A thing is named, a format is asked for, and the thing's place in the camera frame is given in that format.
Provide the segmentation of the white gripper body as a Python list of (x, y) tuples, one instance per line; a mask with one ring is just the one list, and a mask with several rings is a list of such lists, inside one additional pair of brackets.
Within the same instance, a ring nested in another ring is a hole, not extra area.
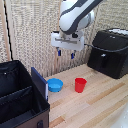
[(82, 31), (66, 35), (62, 32), (51, 33), (51, 45), (55, 47), (81, 51), (84, 48), (84, 36)]

